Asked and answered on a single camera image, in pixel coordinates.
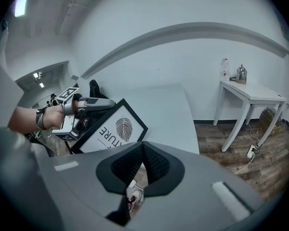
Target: person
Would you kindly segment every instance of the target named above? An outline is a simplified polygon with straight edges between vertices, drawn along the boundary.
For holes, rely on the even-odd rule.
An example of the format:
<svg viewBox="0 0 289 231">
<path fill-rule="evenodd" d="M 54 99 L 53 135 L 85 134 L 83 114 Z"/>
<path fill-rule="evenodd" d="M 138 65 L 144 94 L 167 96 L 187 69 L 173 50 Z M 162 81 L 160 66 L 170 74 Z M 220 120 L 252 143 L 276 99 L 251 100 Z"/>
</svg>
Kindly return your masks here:
<svg viewBox="0 0 289 231">
<path fill-rule="evenodd" d="M 74 101 L 73 110 L 77 113 L 78 101 Z M 37 109 L 27 109 L 23 107 L 16 107 L 8 127 L 10 130 L 22 134 L 31 133 L 40 130 L 36 122 Z M 42 118 L 42 124 L 45 129 L 53 127 L 60 128 L 65 115 L 61 105 L 46 107 Z"/>
<path fill-rule="evenodd" d="M 52 106 L 57 106 L 59 104 L 55 97 L 56 95 L 54 93 L 50 95 Z"/>
</svg>

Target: white table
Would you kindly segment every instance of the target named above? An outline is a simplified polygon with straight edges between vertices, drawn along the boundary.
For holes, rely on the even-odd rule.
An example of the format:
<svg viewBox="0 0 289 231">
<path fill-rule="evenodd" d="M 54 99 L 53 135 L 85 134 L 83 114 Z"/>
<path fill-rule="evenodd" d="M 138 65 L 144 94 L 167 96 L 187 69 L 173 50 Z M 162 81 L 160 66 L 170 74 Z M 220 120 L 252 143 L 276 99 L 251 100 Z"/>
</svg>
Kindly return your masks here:
<svg viewBox="0 0 289 231">
<path fill-rule="evenodd" d="M 199 154 L 192 114 L 181 84 L 138 88 L 109 97 L 124 98 L 148 127 L 144 141 Z"/>
<path fill-rule="evenodd" d="M 222 151 L 225 152 L 235 139 L 237 133 L 240 131 L 242 124 L 246 118 L 246 125 L 250 122 L 250 118 L 255 107 L 268 107 L 278 105 L 277 112 L 264 136 L 258 142 L 258 146 L 261 146 L 266 138 L 271 133 L 278 117 L 280 116 L 282 106 L 287 101 L 284 97 L 278 93 L 268 89 L 259 84 L 247 83 L 246 85 L 236 83 L 235 81 L 221 81 L 220 97 L 215 112 L 215 118 L 213 125 L 216 126 L 223 106 L 224 90 L 228 90 L 243 101 L 243 105 L 240 111 L 238 120 L 233 128 L 229 138 L 222 147 Z"/>
</svg>

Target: table leg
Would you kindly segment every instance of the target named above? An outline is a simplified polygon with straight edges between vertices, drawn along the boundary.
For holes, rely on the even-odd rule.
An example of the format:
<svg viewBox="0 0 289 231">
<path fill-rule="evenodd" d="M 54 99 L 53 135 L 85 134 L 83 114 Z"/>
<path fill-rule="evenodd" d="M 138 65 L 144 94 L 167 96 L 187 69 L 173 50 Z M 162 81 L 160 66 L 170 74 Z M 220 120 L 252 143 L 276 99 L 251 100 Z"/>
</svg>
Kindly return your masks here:
<svg viewBox="0 0 289 231">
<path fill-rule="evenodd" d="M 215 117 L 214 117 L 213 126 L 217 125 L 217 122 L 218 122 L 218 120 L 220 118 L 222 107 L 223 107 L 224 94 L 225 94 L 225 90 L 224 90 L 223 84 L 221 84 L 220 96 L 219 96 L 217 107 L 216 107 L 216 111 L 215 111 Z"/>
<path fill-rule="evenodd" d="M 258 146 L 261 146 L 264 143 L 264 141 L 266 140 L 266 138 L 270 135 L 273 127 L 275 126 L 275 124 L 276 124 L 276 122 L 280 116 L 282 106 L 283 106 L 283 103 L 280 103 L 269 128 L 267 129 L 267 131 L 265 132 L 265 134 L 263 135 L 261 140 L 258 142 Z"/>
<path fill-rule="evenodd" d="M 254 109 L 255 109 L 255 106 L 252 104 L 250 106 L 249 112 L 247 113 L 245 125 L 248 125 L 250 123 L 250 119 L 251 119 L 252 113 L 254 112 Z"/>
<path fill-rule="evenodd" d="M 245 120 L 247 112 L 249 111 L 249 108 L 250 108 L 250 103 L 248 100 L 245 100 L 243 102 L 243 106 L 241 108 L 239 119 L 236 121 L 235 127 L 232 129 L 231 134 L 229 135 L 226 143 L 223 145 L 222 152 L 227 151 L 228 147 L 231 145 L 233 140 L 236 138 L 236 135 L 239 133 L 239 131 L 242 127 L 242 124 Z"/>
</svg>

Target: wooden floor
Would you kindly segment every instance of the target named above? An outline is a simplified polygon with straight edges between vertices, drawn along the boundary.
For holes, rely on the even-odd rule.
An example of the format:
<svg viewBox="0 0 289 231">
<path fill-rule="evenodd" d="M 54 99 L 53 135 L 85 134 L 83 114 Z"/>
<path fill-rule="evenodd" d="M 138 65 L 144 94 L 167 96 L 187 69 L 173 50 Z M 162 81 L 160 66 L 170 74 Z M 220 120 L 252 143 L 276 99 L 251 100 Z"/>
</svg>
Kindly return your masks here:
<svg viewBox="0 0 289 231">
<path fill-rule="evenodd" d="M 246 154 L 250 146 L 257 140 L 250 135 L 248 126 L 243 125 L 236 139 L 226 152 L 221 147 L 227 140 L 234 124 L 195 124 L 201 155 L 207 156 L 235 173 L 250 161 Z M 259 138 L 263 132 L 258 123 L 250 123 L 252 135 L 259 130 Z M 280 131 L 269 136 L 260 153 L 244 170 L 237 174 L 251 185 L 264 200 L 269 200 L 282 193 L 289 180 L 289 128 L 281 123 Z"/>
</svg>

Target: metal kettle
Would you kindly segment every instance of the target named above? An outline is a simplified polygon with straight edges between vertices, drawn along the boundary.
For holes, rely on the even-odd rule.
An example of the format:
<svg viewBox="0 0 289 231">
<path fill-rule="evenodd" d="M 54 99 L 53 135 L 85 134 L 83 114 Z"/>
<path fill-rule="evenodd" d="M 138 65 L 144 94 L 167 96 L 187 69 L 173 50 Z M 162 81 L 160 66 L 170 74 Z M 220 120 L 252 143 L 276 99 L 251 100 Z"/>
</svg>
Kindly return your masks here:
<svg viewBox="0 0 289 231">
<path fill-rule="evenodd" d="M 236 82 L 240 84 L 246 84 L 246 80 L 247 80 L 247 70 L 241 64 L 241 67 L 239 67 L 236 70 Z"/>
</svg>

